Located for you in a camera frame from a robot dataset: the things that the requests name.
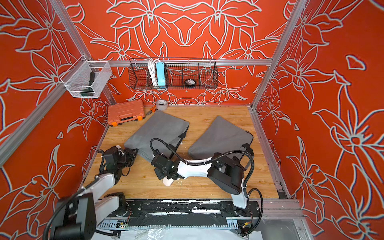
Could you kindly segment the grey laptop bag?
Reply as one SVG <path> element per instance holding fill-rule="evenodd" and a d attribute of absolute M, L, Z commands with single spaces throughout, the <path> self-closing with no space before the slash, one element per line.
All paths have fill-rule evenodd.
<path fill-rule="evenodd" d="M 251 149 L 253 140 L 251 133 L 218 116 L 189 148 L 188 154 L 193 159 L 187 163 L 187 166 L 206 166 L 216 162 L 216 158 L 224 153 L 229 153 L 226 155 L 227 158 L 237 161 L 243 158 L 244 152 L 253 157 L 254 152 Z"/>
<path fill-rule="evenodd" d="M 154 154 L 153 149 L 150 148 L 150 141 L 153 138 L 163 140 L 176 151 L 186 137 L 189 125 L 189 122 L 185 120 L 157 111 L 128 138 L 124 146 L 129 149 L 137 149 L 138 155 L 151 162 Z"/>

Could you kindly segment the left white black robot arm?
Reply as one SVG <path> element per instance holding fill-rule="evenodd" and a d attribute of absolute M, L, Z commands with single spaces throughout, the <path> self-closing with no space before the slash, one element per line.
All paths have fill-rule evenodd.
<path fill-rule="evenodd" d="M 123 169 L 130 169 L 137 157 L 138 149 L 111 147 L 103 151 L 99 172 L 93 182 L 81 187 L 75 194 L 58 201 L 53 216 L 48 221 L 44 240 L 90 240 L 95 233 L 118 238 L 97 230 L 97 226 L 109 215 L 130 218 L 133 210 L 129 207 L 124 193 L 106 195 L 124 176 Z"/>

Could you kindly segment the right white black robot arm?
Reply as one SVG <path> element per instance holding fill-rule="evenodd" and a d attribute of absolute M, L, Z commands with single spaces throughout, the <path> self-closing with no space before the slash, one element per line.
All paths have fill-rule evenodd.
<path fill-rule="evenodd" d="M 155 167 L 155 173 L 163 184 L 169 187 L 175 180 L 189 177 L 203 177 L 210 179 L 224 192 L 232 197 L 234 209 L 246 210 L 251 194 L 257 192 L 261 204 L 258 210 L 258 219 L 254 223 L 254 215 L 251 210 L 251 220 L 237 230 L 240 237 L 250 237 L 259 226 L 264 213 L 264 198 L 261 191 L 252 188 L 247 191 L 247 183 L 251 178 L 255 162 L 253 150 L 249 145 L 243 145 L 245 151 L 235 150 L 226 153 L 214 153 L 210 158 L 203 160 L 186 160 L 181 157 L 169 144 L 159 138 L 150 140 L 150 148 L 153 152 L 151 165 Z"/>

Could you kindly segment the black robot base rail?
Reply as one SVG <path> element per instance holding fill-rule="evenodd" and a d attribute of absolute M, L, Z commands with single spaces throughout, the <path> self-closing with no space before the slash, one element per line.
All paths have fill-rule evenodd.
<path fill-rule="evenodd" d="M 103 230 L 144 230 L 152 228 L 203 228 L 236 230 L 256 221 L 258 202 L 245 209 L 227 200 L 129 200 L 122 216 L 109 215 L 99 224 Z"/>

